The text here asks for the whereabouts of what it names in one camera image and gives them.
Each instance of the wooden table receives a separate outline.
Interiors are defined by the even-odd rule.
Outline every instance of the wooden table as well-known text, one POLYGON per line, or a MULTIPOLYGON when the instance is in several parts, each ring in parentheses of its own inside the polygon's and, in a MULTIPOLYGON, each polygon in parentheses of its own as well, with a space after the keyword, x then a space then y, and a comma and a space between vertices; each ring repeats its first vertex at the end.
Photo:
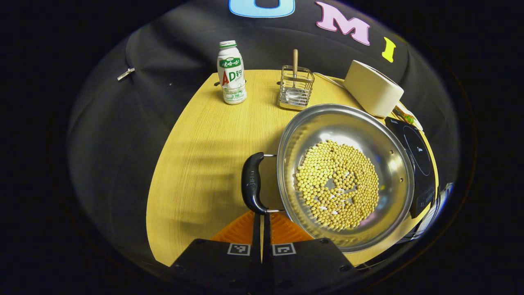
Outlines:
MULTIPOLYGON (((277 106, 279 70, 246 70, 245 77, 248 97, 231 106, 222 99, 221 87, 214 85, 218 75, 212 74, 188 103, 163 147, 146 213, 149 245, 162 264, 170 266, 195 238, 211 238, 248 211, 241 195, 242 165, 256 152, 276 154, 284 128, 298 113, 277 106)), ((316 76, 309 105, 322 103, 362 110, 345 89, 316 76)), ((422 137, 438 187, 433 152, 422 137)), ((260 174, 262 203, 283 208, 276 161, 262 161, 260 174)), ((408 215, 385 240, 346 257, 356 266, 377 256, 412 230, 428 210, 429 206, 415 219, 408 215)))

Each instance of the black pot handle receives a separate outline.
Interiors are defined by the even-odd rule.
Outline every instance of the black pot handle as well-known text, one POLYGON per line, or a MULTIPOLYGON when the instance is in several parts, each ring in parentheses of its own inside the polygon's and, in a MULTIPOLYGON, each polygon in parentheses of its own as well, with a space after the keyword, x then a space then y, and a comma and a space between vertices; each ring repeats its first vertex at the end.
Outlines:
POLYGON ((247 158, 242 168, 242 198, 246 206, 253 212, 264 215, 266 213, 282 210, 269 210, 260 201, 260 173, 258 166, 264 157, 276 157, 277 155, 266 155, 263 152, 253 154, 247 158))

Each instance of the wire utensil holder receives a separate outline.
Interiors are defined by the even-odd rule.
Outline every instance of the wire utensil holder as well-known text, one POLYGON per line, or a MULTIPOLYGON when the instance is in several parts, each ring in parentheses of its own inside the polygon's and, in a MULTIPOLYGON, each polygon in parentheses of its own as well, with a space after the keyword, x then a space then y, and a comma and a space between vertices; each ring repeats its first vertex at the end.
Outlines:
POLYGON ((313 73, 307 68, 297 67, 295 75, 293 66, 283 66, 278 105, 292 110, 305 109, 311 97, 314 81, 313 73))

